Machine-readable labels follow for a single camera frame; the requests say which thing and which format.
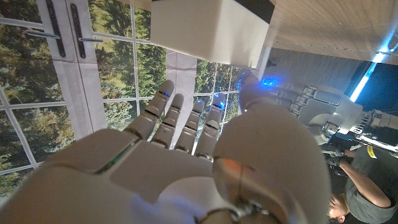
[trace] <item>robotic arm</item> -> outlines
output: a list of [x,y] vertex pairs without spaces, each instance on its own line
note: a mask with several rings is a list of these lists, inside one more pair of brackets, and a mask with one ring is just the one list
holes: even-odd
[[175,95],[154,137],[147,139],[173,88],[166,81],[124,131],[97,131],[47,159],[2,206],[2,221],[326,221],[326,164],[309,130],[295,116],[268,100],[241,100],[247,111],[226,124],[217,141],[225,104],[218,94],[195,152],[201,101],[193,105],[176,147],[169,150],[182,95]]
[[287,108],[313,134],[319,145],[336,133],[353,133],[356,141],[398,152],[398,117],[378,110],[362,111],[341,91],[326,86],[258,80],[246,68],[240,73],[241,111],[268,102]]

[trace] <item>green foliage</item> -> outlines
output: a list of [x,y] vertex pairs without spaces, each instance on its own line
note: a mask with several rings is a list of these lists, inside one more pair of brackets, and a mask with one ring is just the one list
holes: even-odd
[[88,7],[94,31],[132,36],[130,5],[112,0],[90,0]]
[[[4,163],[4,156],[0,156],[0,169],[10,169],[7,163]],[[32,169],[13,172],[6,175],[0,175],[0,206],[4,201],[14,193],[18,186],[24,181]]]
[[216,85],[214,92],[228,91],[229,80],[231,78],[231,66],[218,64],[217,66],[217,76]]
[[47,41],[0,25],[0,85],[10,104],[62,101]]
[[230,91],[238,90],[238,72],[240,68],[232,67],[232,77],[231,77],[231,87],[229,88]]
[[216,75],[217,63],[198,59],[197,76],[195,79],[195,93],[213,92],[214,78]]
[[95,53],[103,98],[136,97],[132,43],[107,40]]
[[0,17],[42,23],[35,0],[0,0]]
[[137,104],[135,101],[104,103],[104,107],[108,128],[121,131],[137,117]]
[[153,96],[166,78],[166,50],[137,44],[139,96]]
[[38,162],[75,140],[65,106],[14,110],[14,114]]
[[226,108],[225,122],[230,121],[238,115],[239,110],[239,93],[230,93],[228,97],[228,105]]
[[136,38],[149,40],[150,37],[150,12],[134,8],[134,22],[136,23]]
[[0,170],[28,165],[25,151],[5,111],[0,111],[0,127]]

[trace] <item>white cardboard box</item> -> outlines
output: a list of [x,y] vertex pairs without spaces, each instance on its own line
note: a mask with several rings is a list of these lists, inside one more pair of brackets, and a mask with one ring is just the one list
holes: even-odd
[[152,2],[150,41],[187,55],[256,67],[269,24],[234,0]]

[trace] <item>man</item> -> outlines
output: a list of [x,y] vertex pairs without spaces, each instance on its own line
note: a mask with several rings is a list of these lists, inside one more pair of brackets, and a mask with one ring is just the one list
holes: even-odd
[[[354,158],[351,164],[346,156]],[[332,157],[327,163],[340,167],[349,177],[345,193],[331,196],[330,218],[343,223],[350,213],[362,222],[378,224],[394,216],[398,206],[398,159],[386,151],[362,146],[356,152],[345,150],[345,156]]]

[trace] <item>human arm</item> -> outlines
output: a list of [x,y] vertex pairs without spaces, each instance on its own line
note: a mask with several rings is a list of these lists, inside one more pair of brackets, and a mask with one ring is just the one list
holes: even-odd
[[348,156],[348,157],[351,157],[351,158],[354,158],[355,157],[355,155],[356,155],[356,150],[349,150],[349,149],[346,149],[346,150],[344,150],[344,155],[345,156]]
[[366,200],[381,208],[388,208],[391,206],[389,198],[369,177],[366,177],[346,161],[340,161],[339,166],[354,182],[356,188]]

